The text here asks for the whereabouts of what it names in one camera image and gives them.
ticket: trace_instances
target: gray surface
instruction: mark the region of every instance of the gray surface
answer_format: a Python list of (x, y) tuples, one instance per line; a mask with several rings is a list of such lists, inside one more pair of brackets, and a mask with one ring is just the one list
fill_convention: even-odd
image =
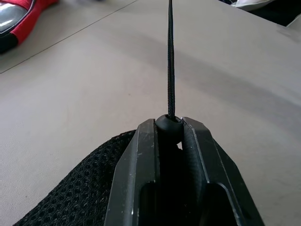
[[(175, 0), (174, 29), (177, 115), (210, 128), (267, 226), (299, 225), (300, 34), (212, 0)], [(31, 40), (2, 56), (1, 67), (26, 61), (0, 75), (0, 225), (167, 111), (166, 41), (167, 1), (138, 0), (28, 60)]]

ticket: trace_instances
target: black strap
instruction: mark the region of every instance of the black strap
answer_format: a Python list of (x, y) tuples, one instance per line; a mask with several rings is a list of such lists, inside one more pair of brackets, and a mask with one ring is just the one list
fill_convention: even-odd
[(167, 55), (167, 76), (168, 76), (168, 117), (175, 120), (175, 94), (174, 94), (174, 22), (173, 22), (173, 1), (169, 0), (168, 6), (168, 55)]

